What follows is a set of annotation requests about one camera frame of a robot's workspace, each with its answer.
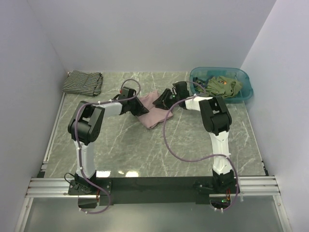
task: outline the table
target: table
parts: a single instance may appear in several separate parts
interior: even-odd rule
[[[134,78],[141,84],[141,96],[157,89],[161,94],[172,83],[189,79],[190,72],[103,72],[101,94],[97,97],[66,94],[54,140],[49,149],[45,178],[62,178],[75,173],[76,150],[67,132],[69,121],[78,105],[84,101],[105,101],[119,93],[121,83]],[[134,82],[126,86],[137,89]],[[228,104],[232,117],[229,149],[239,175],[265,175],[264,164],[254,137],[245,104]],[[212,153],[211,139],[202,126],[200,112],[177,107],[167,122],[166,136],[172,150],[186,159],[196,159]],[[146,129],[130,113],[104,119],[101,133],[95,141],[95,165],[98,176],[208,176],[212,175],[212,159],[186,163],[174,158],[162,137],[162,123]]]

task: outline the olive green garment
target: olive green garment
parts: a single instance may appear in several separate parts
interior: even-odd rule
[[[242,82],[225,76],[213,77],[209,80],[206,91],[210,96],[221,95],[223,98],[232,98],[242,88]]]

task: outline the cable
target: cable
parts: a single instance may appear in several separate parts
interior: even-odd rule
[[[74,175],[73,175],[72,173],[65,173],[65,174],[64,174],[64,180],[67,181],[67,182],[70,184],[70,181],[68,181],[68,180],[66,179],[66,175],[67,175],[67,174],[73,176],[73,178],[74,178]]]
[[[205,88],[204,88],[203,86],[201,86],[200,84],[195,83],[195,82],[191,82],[191,81],[186,81],[186,82],[192,83],[192,84],[194,84],[194,85],[197,85],[197,86],[201,87],[202,90],[204,91],[204,93],[206,93]],[[182,99],[182,100],[176,102],[175,104],[173,104],[173,105],[170,107],[170,109],[168,110],[168,112],[167,112],[167,114],[166,114],[166,116],[165,116],[165,118],[164,118],[164,122],[163,122],[163,128],[162,128],[163,140],[164,140],[164,143],[165,143],[165,145],[166,145],[168,151],[169,151],[175,158],[177,158],[177,159],[179,159],[179,160],[181,160],[181,161],[184,161],[184,162],[199,162],[199,161],[206,160],[206,159],[209,159],[209,158],[212,158],[212,157],[216,157],[216,156],[225,157],[225,158],[230,162],[230,164],[231,164],[231,166],[232,166],[232,169],[233,169],[233,171],[234,171],[234,173],[235,173],[235,177],[236,177],[236,194],[235,194],[235,199],[231,202],[230,206],[228,206],[227,208],[223,209],[223,210],[225,211],[225,210],[229,209],[232,205],[235,204],[235,201],[236,201],[237,196],[238,196],[238,191],[239,191],[238,174],[237,174],[237,170],[236,170],[236,168],[235,168],[235,166],[234,166],[232,160],[231,160],[228,156],[223,155],[223,154],[213,154],[213,155],[209,155],[209,156],[205,156],[205,157],[202,157],[202,158],[199,158],[199,159],[193,159],[193,160],[184,159],[184,158],[181,158],[181,157],[177,156],[177,155],[172,151],[172,149],[169,147],[169,144],[168,144],[168,142],[167,142],[167,140],[166,140],[165,127],[166,127],[166,121],[167,121],[167,119],[168,119],[168,115],[170,114],[170,112],[171,112],[171,111],[174,109],[174,107],[175,107],[176,105],[178,105],[179,103],[182,103],[182,102],[184,102],[184,101],[186,101],[186,100],[194,99],[196,96],[197,96],[197,95],[194,95],[193,97],[190,97],[190,98],[187,98],[187,99]]]
[[[140,89],[141,89],[140,84],[139,84],[138,81],[136,81],[136,80],[134,80],[134,79],[132,79],[132,78],[127,79],[127,80],[125,80],[125,81],[122,83],[121,89],[122,89],[122,87],[124,86],[124,84],[125,84],[126,82],[128,82],[128,81],[134,81],[134,82],[136,82],[136,83],[138,84],[138,86],[139,86],[138,92],[137,92],[133,97],[127,98],[127,99],[121,99],[121,100],[109,100],[109,101],[100,102],[100,103],[99,103],[99,102],[88,102],[88,103],[85,103],[85,104],[82,105],[82,106],[79,108],[79,110],[77,111],[75,121],[78,122],[78,120],[79,120],[79,118],[80,118],[80,116],[81,116],[82,110],[83,110],[86,106],[88,106],[88,105],[103,105],[103,104],[108,104],[108,103],[111,103],[111,102],[124,102],[124,101],[128,101],[128,100],[131,100],[131,99],[134,99],[135,97],[137,97],[137,96],[139,95]],[[91,182],[91,181],[87,178],[87,176],[85,175],[85,173],[84,173],[84,171],[83,171],[82,146],[81,146],[81,142],[80,142],[79,139],[78,139],[77,125],[78,125],[78,123],[76,123],[76,126],[75,126],[75,128],[74,128],[74,134],[75,134],[76,142],[77,142],[77,144],[78,144],[78,160],[79,160],[80,170],[81,170],[82,176],[83,176],[83,178],[85,179],[85,181],[87,181],[89,184],[91,184],[92,186],[96,187],[96,188],[99,189],[100,191],[104,192],[104,193],[108,196],[108,204],[107,204],[107,206],[106,206],[104,209],[99,210],[99,211],[96,211],[96,212],[87,211],[87,210],[85,210],[85,209],[80,209],[80,210],[83,211],[83,212],[85,212],[86,214],[99,214],[99,213],[102,213],[102,212],[106,211],[106,210],[108,209],[108,207],[110,207],[110,205],[111,205],[111,203],[112,203],[112,199],[111,199],[111,196],[110,196],[110,194],[109,194],[108,191],[106,191],[105,189],[103,189],[103,188],[101,188],[100,186],[96,185],[95,183]]]

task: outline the pink towel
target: pink towel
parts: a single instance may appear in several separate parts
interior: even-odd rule
[[[168,113],[167,110],[162,110],[156,108],[153,105],[153,102],[158,99],[159,93],[158,90],[155,90],[145,97],[140,97],[139,100],[141,103],[149,110],[149,113],[146,113],[142,116],[137,117],[139,121],[148,129],[154,128],[159,122],[163,122],[165,119],[166,114]]]

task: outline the gray floor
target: gray floor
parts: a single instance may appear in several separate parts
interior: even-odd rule
[[[189,72],[107,72],[103,74],[102,93],[95,98],[67,94],[52,144],[45,177],[63,177],[76,171],[76,151],[68,123],[82,101],[104,101],[114,97],[121,83],[134,78],[141,84],[141,96],[158,89],[162,93],[172,83],[189,79]],[[135,83],[128,86],[137,89]],[[232,116],[229,135],[231,159],[239,175],[265,175],[261,156],[244,103],[230,104]],[[194,159],[212,153],[210,136],[202,125],[199,112],[177,107],[167,123],[167,139],[181,157]],[[212,160],[185,163],[175,159],[166,149],[162,125],[146,129],[136,117],[127,113],[103,121],[101,134],[95,142],[95,164],[103,176],[201,176],[212,175]]]
[[[35,198],[26,232],[282,232],[272,197],[245,197],[223,214],[194,203],[114,205],[98,215],[77,199]]]

